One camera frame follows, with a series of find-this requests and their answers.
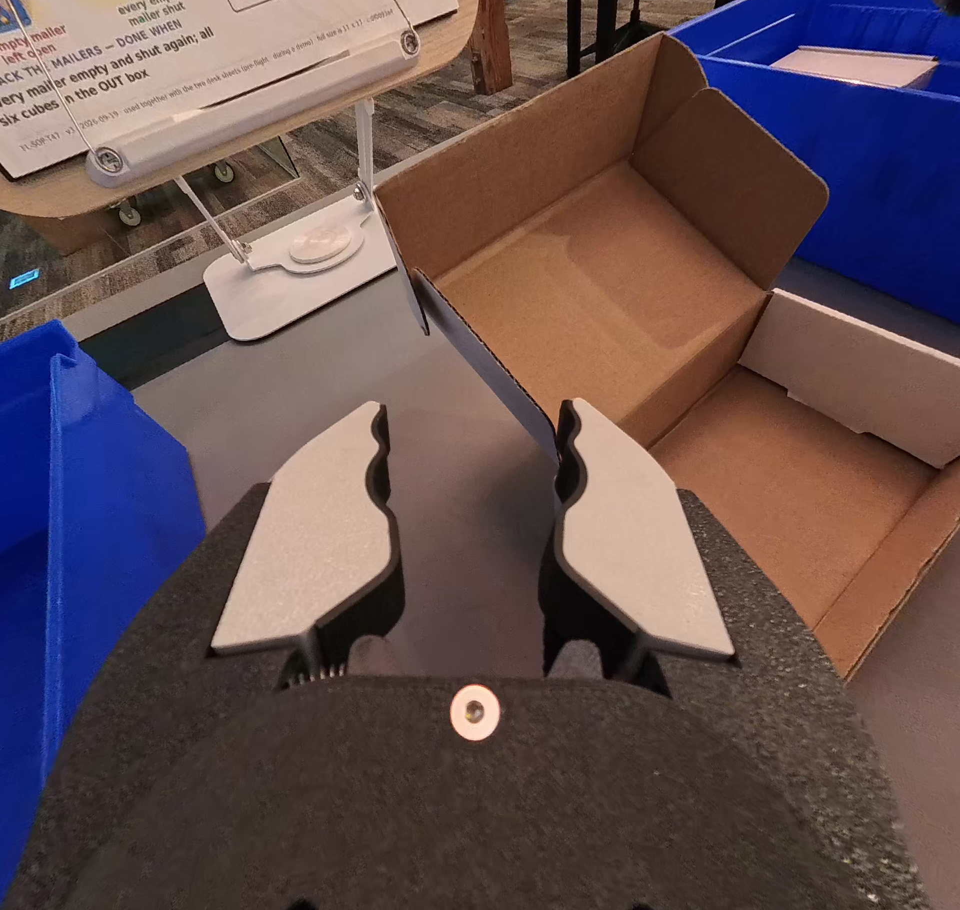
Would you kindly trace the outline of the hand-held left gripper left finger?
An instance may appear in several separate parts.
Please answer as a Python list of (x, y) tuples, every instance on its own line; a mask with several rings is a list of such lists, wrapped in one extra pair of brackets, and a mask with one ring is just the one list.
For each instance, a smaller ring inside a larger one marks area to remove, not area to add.
[(405, 604), (388, 502), (387, 408), (367, 401), (273, 475), (210, 647), (225, 657), (291, 648), (304, 672), (346, 669)]

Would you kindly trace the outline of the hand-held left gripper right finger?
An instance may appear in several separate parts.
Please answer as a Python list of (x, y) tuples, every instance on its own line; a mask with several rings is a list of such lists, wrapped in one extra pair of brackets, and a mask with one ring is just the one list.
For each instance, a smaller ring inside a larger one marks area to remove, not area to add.
[(640, 675), (655, 654), (733, 660), (669, 474), (581, 398), (561, 403), (556, 444), (556, 514), (539, 573), (548, 641), (589, 641), (605, 675)]

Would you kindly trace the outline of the brown cardboard box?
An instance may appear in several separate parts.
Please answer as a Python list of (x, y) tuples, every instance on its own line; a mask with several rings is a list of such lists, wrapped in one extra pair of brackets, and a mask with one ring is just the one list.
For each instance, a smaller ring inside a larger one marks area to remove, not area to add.
[(958, 535), (958, 327), (788, 267), (826, 187), (660, 33), (374, 201), (422, 329), (557, 462), (617, 424), (849, 678)]

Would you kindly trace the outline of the white cardboard box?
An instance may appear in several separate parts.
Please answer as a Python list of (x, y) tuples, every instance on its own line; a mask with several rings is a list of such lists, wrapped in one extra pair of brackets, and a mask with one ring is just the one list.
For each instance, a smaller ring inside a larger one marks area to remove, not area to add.
[(928, 55), (804, 44), (770, 66), (853, 85), (923, 89), (938, 68), (939, 60)]

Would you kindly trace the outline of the blue plastic bin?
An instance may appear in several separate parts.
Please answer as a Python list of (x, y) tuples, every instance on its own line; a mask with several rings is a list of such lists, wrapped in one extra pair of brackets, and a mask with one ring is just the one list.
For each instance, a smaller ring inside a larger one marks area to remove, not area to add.
[[(736, 0), (671, 31), (827, 184), (799, 258), (959, 320), (958, 16), (934, 0)], [(935, 56), (923, 89), (771, 68), (801, 45)]]
[(2, 342), (2, 896), (80, 702), (206, 532), (185, 447), (60, 321)]

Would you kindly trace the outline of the white document stand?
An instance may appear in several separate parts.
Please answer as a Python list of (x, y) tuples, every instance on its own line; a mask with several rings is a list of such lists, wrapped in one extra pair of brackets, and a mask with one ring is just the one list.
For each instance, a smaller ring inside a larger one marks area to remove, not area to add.
[[(382, 42), (360, 51), (353, 57), (353, 69), (365, 67), (369, 71), (369, 60), (404, 55), (413, 55), (416, 60), (403, 65), (383, 64), (383, 68), (391, 75), (415, 66), (422, 44), (418, 29), (404, 34), (401, 44), (401, 49), (395, 49), (391, 42)], [(376, 81), (366, 76), (337, 76), (328, 80), (328, 89), (313, 91), (313, 80), (313, 74), (299, 73), (181, 120), (167, 121), (161, 129), (134, 132), (126, 137), (123, 156), (104, 147), (91, 148), (70, 160), (84, 162), (96, 184), (117, 188), (155, 168), (298, 112), (311, 103), (312, 97), (326, 100)], [(186, 175), (173, 179), (227, 247), (227, 253), (205, 270), (203, 280), (233, 340), (248, 342), (269, 336), (393, 267), (387, 233), (372, 199), (374, 101), (365, 98), (351, 106), (359, 154), (353, 201), (294, 221), (291, 229), (243, 244), (217, 223), (194, 191), (186, 189)]]

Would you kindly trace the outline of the wooden stand board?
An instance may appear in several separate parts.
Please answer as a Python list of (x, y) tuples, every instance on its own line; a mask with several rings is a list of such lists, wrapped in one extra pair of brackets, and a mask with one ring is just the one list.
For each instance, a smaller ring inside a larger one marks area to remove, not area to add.
[(455, 14), (429, 22), (419, 32), (421, 46), (415, 66), (355, 87), (340, 95), (311, 103), (298, 112), (270, 122), (216, 146), (185, 156), (176, 162), (148, 171), (117, 188), (96, 184), (80, 160), (69, 160), (41, 173), (17, 181), (1, 178), (1, 208), (31, 217), (67, 218), (106, 208), (123, 198), (184, 176), (208, 164), (249, 149), (277, 136), (285, 136), (307, 124), (318, 122), (365, 98), (378, 98), (389, 90), (402, 88), (431, 75), (456, 60), (474, 30), (479, 0), (457, 0)]

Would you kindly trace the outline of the printed instruction sheet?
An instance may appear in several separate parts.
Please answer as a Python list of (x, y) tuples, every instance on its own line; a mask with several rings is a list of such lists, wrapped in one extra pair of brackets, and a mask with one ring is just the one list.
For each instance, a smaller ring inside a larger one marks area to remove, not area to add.
[(354, 56), (441, 16), (457, 0), (2, 0), (2, 172), (23, 179), (91, 148), (296, 74), (390, 75)]

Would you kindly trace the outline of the wooden post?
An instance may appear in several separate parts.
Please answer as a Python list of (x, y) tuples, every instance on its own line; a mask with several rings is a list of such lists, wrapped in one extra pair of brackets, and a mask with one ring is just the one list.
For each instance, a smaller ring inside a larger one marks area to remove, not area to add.
[(513, 84), (513, 68), (505, 0), (478, 0), (468, 43), (474, 90), (493, 95)]

